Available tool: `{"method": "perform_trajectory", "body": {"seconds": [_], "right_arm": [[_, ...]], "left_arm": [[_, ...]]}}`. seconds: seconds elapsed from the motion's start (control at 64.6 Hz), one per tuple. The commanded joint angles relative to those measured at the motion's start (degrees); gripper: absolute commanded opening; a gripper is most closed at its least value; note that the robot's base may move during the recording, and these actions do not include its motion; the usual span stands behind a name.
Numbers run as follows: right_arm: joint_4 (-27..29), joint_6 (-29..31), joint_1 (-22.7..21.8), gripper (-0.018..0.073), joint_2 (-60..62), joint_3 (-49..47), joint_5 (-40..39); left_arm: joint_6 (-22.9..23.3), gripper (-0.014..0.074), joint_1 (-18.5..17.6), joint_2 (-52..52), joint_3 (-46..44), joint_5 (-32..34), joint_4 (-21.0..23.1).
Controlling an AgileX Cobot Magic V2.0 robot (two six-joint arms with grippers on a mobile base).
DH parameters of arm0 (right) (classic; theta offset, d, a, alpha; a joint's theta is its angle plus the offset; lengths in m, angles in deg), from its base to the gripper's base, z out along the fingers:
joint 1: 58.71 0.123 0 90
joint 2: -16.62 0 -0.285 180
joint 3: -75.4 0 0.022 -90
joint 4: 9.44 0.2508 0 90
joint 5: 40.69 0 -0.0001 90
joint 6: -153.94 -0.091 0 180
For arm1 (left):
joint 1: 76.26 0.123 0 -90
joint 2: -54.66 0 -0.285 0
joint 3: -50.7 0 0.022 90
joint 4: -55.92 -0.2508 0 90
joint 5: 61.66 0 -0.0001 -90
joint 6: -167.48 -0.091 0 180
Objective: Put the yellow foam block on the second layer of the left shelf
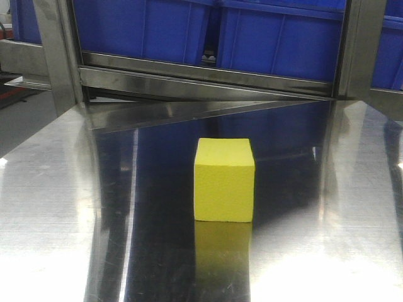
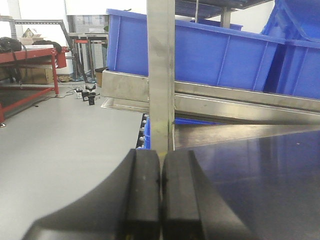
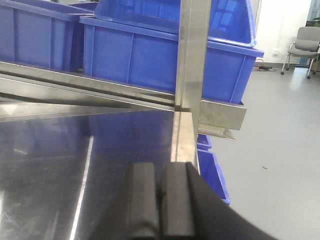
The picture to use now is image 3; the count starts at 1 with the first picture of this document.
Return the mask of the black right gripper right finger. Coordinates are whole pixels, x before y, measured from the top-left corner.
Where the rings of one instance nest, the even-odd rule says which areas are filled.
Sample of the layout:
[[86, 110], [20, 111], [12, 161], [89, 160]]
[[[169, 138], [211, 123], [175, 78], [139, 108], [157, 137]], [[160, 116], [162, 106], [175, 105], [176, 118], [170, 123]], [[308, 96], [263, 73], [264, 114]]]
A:
[[163, 179], [164, 240], [272, 240], [226, 205], [190, 162], [171, 162]]

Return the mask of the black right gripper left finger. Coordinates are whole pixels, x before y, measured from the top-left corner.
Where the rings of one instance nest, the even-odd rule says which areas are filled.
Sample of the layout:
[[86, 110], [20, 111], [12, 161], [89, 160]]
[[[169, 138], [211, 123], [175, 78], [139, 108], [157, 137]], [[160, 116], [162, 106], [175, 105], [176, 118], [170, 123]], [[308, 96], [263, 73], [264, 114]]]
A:
[[159, 215], [151, 162], [131, 162], [123, 183], [96, 228], [97, 240], [156, 240]]

